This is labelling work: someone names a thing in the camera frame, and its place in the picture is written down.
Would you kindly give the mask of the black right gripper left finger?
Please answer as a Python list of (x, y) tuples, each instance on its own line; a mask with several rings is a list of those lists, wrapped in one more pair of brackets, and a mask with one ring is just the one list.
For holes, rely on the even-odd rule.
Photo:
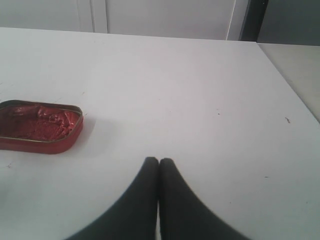
[(122, 196), (69, 240), (154, 240), (158, 213), (159, 161), (147, 157)]

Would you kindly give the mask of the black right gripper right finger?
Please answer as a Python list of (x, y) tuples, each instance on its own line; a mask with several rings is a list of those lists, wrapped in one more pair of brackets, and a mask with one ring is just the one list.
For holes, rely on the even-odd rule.
[(159, 163), (158, 202), (163, 240), (247, 239), (202, 203), (170, 158)]

